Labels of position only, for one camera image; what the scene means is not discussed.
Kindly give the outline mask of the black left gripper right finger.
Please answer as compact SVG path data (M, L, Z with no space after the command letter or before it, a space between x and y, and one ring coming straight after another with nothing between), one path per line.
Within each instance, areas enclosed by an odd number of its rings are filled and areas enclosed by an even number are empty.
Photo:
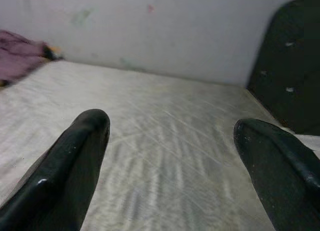
M236 122L233 140L277 231L320 229L320 160L294 135L262 120Z

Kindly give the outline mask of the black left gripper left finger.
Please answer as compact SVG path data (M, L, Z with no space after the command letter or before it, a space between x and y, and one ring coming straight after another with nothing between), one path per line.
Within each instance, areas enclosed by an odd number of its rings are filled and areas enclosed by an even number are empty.
M110 125L101 109L82 112L1 204L1 230L79 231L96 190Z

